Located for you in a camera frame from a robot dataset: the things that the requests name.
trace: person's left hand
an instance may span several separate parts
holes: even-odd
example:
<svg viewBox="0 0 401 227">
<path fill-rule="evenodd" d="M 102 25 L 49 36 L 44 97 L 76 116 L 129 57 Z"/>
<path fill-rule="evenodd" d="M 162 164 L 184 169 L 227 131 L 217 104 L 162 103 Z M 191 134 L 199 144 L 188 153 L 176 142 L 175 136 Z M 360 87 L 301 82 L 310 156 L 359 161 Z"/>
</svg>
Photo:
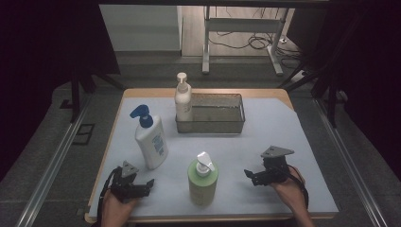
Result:
<svg viewBox="0 0 401 227">
<path fill-rule="evenodd" d="M 138 199 L 134 199 L 127 203 L 122 203 L 110 190 L 107 190 L 103 199 L 101 226 L 121 227 L 127 222 L 137 202 Z"/>
</svg>

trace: pump bottle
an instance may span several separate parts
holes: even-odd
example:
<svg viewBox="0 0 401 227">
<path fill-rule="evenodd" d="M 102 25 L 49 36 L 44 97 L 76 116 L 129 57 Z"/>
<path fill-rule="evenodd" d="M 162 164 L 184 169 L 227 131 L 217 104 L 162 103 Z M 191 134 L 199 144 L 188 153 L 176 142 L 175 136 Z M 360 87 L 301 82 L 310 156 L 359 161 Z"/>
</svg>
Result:
<svg viewBox="0 0 401 227">
<path fill-rule="evenodd" d="M 209 205 L 215 197 L 218 167 L 207 152 L 202 152 L 188 168 L 189 193 L 197 205 Z"/>
<path fill-rule="evenodd" d="M 192 88 L 191 85 L 186 83 L 187 76 L 186 73 L 179 73 L 177 75 L 177 81 L 179 82 L 177 85 L 176 93 L 175 93 L 175 104 L 176 104 L 176 113 L 177 113 L 177 121 L 192 121 Z"/>
<path fill-rule="evenodd" d="M 157 168 L 167 157 L 168 148 L 162 119 L 159 115 L 149 114 L 147 105 L 140 105 L 130 114 L 132 118 L 139 116 L 135 140 L 141 148 L 147 168 Z"/>
</svg>

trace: white tabletop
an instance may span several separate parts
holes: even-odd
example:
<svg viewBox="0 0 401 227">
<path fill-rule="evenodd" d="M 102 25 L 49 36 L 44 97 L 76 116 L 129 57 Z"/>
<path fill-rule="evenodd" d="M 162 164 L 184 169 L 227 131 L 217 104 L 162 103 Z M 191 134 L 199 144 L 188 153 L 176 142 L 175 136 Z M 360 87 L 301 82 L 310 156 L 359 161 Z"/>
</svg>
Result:
<svg viewBox="0 0 401 227">
<path fill-rule="evenodd" d="M 148 170 L 134 134 L 139 124 L 130 113 L 140 104 L 149 106 L 151 115 L 162 117 L 168 156 L 161 166 Z M 140 169 L 136 184 L 155 179 L 150 195 L 140 200 L 131 216 L 136 221 L 208 218 L 283 218 L 290 210 L 269 186 L 253 186 L 244 169 L 263 171 L 260 154 L 269 146 L 295 151 L 287 156 L 306 180 L 309 212 L 312 217 L 333 217 L 338 212 L 297 114 L 276 98 L 243 98 L 246 121 L 241 134 L 177 133 L 174 98 L 125 97 L 116 118 L 110 145 L 97 181 L 89 212 L 96 218 L 100 191 L 111 171 L 123 161 Z M 216 195 L 207 207 L 197 206 L 189 197 L 187 169 L 198 153 L 207 151 L 218 165 Z"/>
</svg>

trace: person's right hand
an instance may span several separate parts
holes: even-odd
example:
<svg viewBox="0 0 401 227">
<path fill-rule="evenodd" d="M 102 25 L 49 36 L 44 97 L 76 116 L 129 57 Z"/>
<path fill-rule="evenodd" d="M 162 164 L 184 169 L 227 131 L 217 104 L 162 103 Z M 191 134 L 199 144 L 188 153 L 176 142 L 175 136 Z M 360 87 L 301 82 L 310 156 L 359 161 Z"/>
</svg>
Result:
<svg viewBox="0 0 401 227">
<path fill-rule="evenodd" d="M 305 183 L 305 179 L 296 167 L 289 166 L 289 173 Z M 297 183 L 288 178 L 283 183 L 271 183 L 270 186 L 274 188 L 281 201 L 292 211 L 299 227 L 315 226 L 307 211 L 304 194 Z"/>
</svg>

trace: desk leg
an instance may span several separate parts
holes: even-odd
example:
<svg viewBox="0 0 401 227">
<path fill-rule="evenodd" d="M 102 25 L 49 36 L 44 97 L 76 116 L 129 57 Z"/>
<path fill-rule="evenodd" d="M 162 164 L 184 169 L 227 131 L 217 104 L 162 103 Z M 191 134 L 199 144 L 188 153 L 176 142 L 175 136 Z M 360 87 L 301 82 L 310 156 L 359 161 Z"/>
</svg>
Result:
<svg viewBox="0 0 401 227">
<path fill-rule="evenodd" d="M 201 71 L 203 74 L 209 74 L 209 24 L 210 24 L 210 7 L 206 7 L 206 15 L 204 19 L 204 44 L 203 44 L 203 61 Z"/>
<path fill-rule="evenodd" d="M 288 15 L 288 9 L 285 9 L 283 15 L 280 18 L 280 23 L 277 27 L 277 31 L 275 32 L 273 44 L 272 46 L 268 46 L 270 60 L 271 63 L 273 64 L 277 77 L 282 77 L 284 75 L 283 69 L 281 68 L 280 62 L 277 60 L 275 53 L 277 50 L 278 41 L 280 40 L 281 37 L 281 33 L 283 32 L 284 25 L 286 24 L 287 15 Z"/>
</svg>

